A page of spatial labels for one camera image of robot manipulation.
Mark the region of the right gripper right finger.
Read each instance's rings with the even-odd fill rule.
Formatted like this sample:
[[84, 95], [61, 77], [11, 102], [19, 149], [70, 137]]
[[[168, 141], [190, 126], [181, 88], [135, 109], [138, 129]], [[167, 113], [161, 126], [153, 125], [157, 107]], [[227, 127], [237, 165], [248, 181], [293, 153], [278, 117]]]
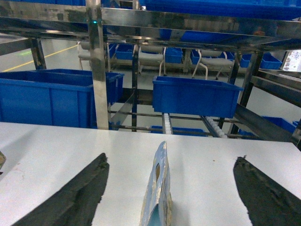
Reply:
[[244, 157], [233, 167], [237, 191], [253, 226], [299, 226], [301, 200]]

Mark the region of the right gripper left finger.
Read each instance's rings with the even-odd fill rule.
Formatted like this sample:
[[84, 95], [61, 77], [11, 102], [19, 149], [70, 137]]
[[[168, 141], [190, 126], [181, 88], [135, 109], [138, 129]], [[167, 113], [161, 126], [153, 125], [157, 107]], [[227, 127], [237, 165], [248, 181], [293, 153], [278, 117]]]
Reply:
[[110, 165], [100, 154], [15, 226], [90, 226], [106, 189]]

